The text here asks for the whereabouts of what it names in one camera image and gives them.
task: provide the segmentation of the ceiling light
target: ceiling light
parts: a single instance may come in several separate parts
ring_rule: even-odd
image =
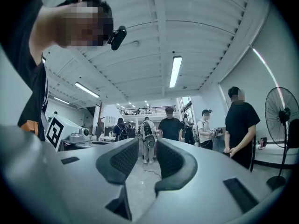
[[[54,97],[54,99],[59,100],[60,102],[66,103],[66,104],[68,104],[68,105],[70,104],[70,103],[65,102],[65,101],[63,101],[63,100],[61,100],[61,99],[58,99],[58,98],[56,98],[56,97]]]
[[[179,72],[179,68],[181,67],[182,59],[183,58],[181,56],[174,56],[173,58],[169,88],[173,88],[176,85],[178,72]]]
[[[75,86],[79,87],[80,89],[84,90],[85,92],[87,92],[88,94],[95,96],[96,98],[99,98],[99,96],[92,92],[90,89],[86,88],[85,86],[81,85],[79,82],[75,83]]]

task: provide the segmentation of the hand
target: hand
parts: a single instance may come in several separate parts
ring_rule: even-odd
[[[224,152],[225,152],[226,154],[228,154],[228,153],[229,153],[229,150],[230,150],[230,148],[226,147],[226,148],[224,149]]]
[[[232,158],[236,152],[238,152],[238,150],[235,147],[231,148],[229,151],[230,157]]]

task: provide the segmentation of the black t-shirt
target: black t-shirt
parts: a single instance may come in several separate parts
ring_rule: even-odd
[[[252,105],[246,102],[233,102],[225,118],[226,130],[230,135],[229,147],[236,147],[248,133],[248,128],[259,122],[260,119]],[[251,148],[252,145],[247,145],[243,149]]]
[[[116,134],[115,141],[118,141],[118,136],[121,134],[121,131],[124,129],[126,129],[125,124],[118,124],[118,125],[114,126],[113,133]]]
[[[178,133],[182,126],[177,118],[165,118],[160,122],[158,129],[163,131],[163,138],[178,141]]]
[[[43,5],[42,0],[15,0],[7,3],[5,21],[1,32],[1,44],[18,74],[32,90],[18,126],[38,135],[44,140],[41,111],[46,111],[48,102],[47,77],[43,62],[37,65],[29,50],[29,38],[37,15]]]

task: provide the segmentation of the white machine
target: white machine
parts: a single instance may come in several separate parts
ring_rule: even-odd
[[[68,139],[69,142],[89,141],[88,128],[81,128],[70,120],[54,114],[45,133],[46,142],[53,144],[56,151],[60,148],[61,140]]]

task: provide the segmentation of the fan stand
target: fan stand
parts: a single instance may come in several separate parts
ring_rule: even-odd
[[[285,129],[285,147],[284,147],[284,154],[283,154],[283,157],[282,157],[282,163],[281,163],[280,171],[279,171],[278,176],[271,177],[267,181],[267,185],[272,190],[275,190],[276,188],[279,188],[279,187],[285,185],[285,178],[281,177],[281,172],[282,172],[282,169],[284,168],[285,158],[286,158],[286,151],[287,151],[287,148],[286,148],[286,143],[287,143],[287,141],[286,141],[286,122],[283,123],[283,126],[284,126],[284,129]]]

